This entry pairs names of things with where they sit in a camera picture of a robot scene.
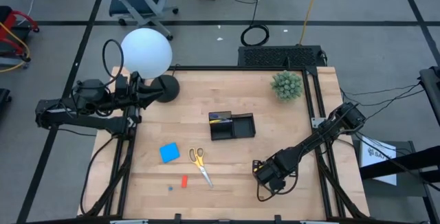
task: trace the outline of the green succulent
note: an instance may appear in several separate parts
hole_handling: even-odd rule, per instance
[[[283,71],[272,76],[272,78],[274,81],[270,85],[279,100],[288,102],[301,96],[303,92],[301,77],[288,71]]]

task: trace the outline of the lamp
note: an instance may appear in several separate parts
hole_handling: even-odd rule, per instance
[[[138,71],[145,79],[155,78],[152,87],[162,88],[164,94],[157,101],[170,102],[179,94],[179,82],[174,76],[162,75],[171,64],[173,51],[164,35],[140,28],[127,34],[122,41],[124,66],[129,71]]]

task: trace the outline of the blue sponge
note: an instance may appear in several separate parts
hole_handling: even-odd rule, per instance
[[[164,163],[170,162],[174,159],[180,157],[179,149],[177,149],[177,144],[175,142],[165,145],[159,149],[160,156]]]

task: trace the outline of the concrete floor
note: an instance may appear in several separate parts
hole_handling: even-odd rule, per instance
[[[310,0],[261,0],[257,20],[301,21]],[[415,0],[425,21],[440,21],[438,0]],[[37,21],[78,21],[82,25],[45,25],[31,34],[29,46],[32,64],[26,70],[0,74],[0,88],[12,91],[13,103],[0,120],[0,223],[13,223],[40,157],[47,131],[37,128],[34,108],[40,99],[59,98],[78,47],[86,30],[95,0],[35,0],[31,16]],[[219,21],[217,25],[174,25],[171,42],[173,63],[181,65],[236,65],[242,25],[224,25],[223,21],[249,21],[252,5],[234,0],[169,0],[178,5],[178,15],[167,14],[172,21]],[[27,12],[29,0],[0,0]],[[97,21],[112,21],[109,0],[102,0]],[[311,21],[417,21],[408,0],[316,0]],[[100,51],[108,38],[121,41],[134,26],[94,26],[87,41],[77,79],[107,75],[102,68]],[[297,44],[300,25],[270,25],[267,45]],[[440,27],[429,27],[440,43]],[[250,42],[262,36],[249,34]],[[305,45],[321,45],[329,64],[335,66],[341,87],[350,92],[401,87],[417,82],[418,71],[436,65],[436,60],[418,25],[398,26],[323,26],[307,28]],[[109,53],[109,66],[119,63],[118,54]],[[379,102],[396,96],[385,93],[363,96],[363,102]],[[379,107],[364,108],[370,115]],[[85,133],[95,133],[81,129]],[[439,145],[440,128],[426,96],[399,100],[371,119],[364,133],[382,140],[412,140],[417,150]],[[30,212],[29,221],[71,218],[77,213],[85,170],[94,139],[58,132],[54,148]],[[437,209],[440,194],[432,191]],[[421,199],[367,196],[371,215],[394,221],[425,221]]]

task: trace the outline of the wooden table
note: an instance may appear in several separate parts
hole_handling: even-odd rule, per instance
[[[244,219],[325,220],[315,153],[300,163],[298,185],[284,196],[261,203],[256,199],[253,159],[265,160],[281,148],[295,146],[311,134],[304,94],[280,103],[270,88],[274,71],[177,71],[180,94],[169,103],[154,102],[142,111],[124,211],[125,219]],[[327,115],[342,103],[336,71],[318,68]],[[315,101],[311,78],[312,98]],[[316,101],[314,110],[318,116]],[[208,113],[253,113],[256,136],[212,142]],[[99,131],[93,153],[110,135]],[[350,137],[341,137],[350,141]],[[163,164],[159,148],[176,142],[180,158]],[[109,182],[116,141],[97,156],[90,171],[85,208],[88,210]],[[209,188],[199,169],[190,163],[190,147],[205,148],[205,167],[214,184]],[[347,144],[333,145],[340,185],[365,214],[369,214],[355,152]],[[182,175],[188,187],[181,188]],[[337,215],[333,188],[329,187],[333,215]],[[115,191],[116,213],[119,190]]]

